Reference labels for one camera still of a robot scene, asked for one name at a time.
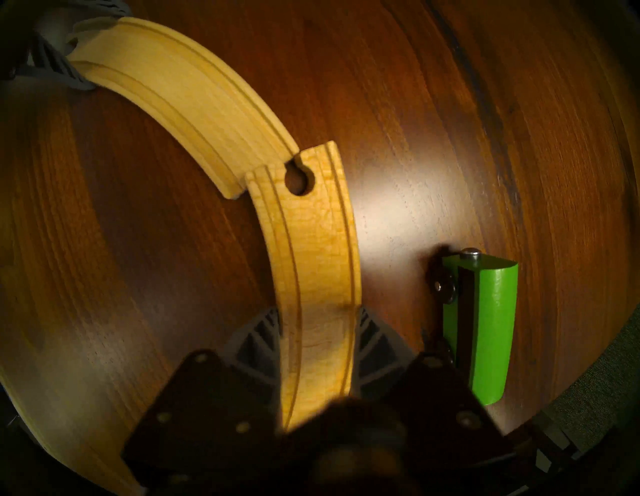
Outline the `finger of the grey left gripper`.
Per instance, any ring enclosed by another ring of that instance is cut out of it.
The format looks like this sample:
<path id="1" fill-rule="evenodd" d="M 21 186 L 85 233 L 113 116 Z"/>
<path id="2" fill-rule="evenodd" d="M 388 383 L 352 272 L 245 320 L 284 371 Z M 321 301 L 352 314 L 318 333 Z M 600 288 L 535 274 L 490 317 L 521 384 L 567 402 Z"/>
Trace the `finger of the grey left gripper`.
<path id="1" fill-rule="evenodd" d="M 39 33 L 30 34 L 24 55 L 15 65 L 15 76 L 52 81 L 83 92 L 95 89 L 94 83 Z"/>
<path id="2" fill-rule="evenodd" d="M 102 17 L 131 17 L 131 8 L 120 0 L 79 0 L 75 7 L 87 9 Z"/>

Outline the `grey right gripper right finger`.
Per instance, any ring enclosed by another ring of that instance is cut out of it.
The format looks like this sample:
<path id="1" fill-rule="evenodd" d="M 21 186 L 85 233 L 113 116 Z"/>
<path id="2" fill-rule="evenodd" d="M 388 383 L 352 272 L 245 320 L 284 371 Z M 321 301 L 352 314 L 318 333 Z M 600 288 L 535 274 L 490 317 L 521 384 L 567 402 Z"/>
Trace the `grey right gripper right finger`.
<path id="1" fill-rule="evenodd" d="M 399 419 L 407 465 L 505 460 L 505 438 L 443 352 L 415 353 L 365 307 L 356 323 L 351 391 Z"/>

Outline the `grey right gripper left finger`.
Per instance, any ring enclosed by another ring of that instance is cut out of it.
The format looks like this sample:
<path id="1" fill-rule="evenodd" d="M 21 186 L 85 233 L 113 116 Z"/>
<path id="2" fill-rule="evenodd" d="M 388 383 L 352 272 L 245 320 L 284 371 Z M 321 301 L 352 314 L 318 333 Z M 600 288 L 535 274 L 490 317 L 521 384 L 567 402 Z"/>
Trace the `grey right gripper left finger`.
<path id="1" fill-rule="evenodd" d="M 185 357 L 122 451 L 142 487 L 229 488 L 255 478 L 279 422 L 279 338 L 272 307 L 220 352 Z"/>

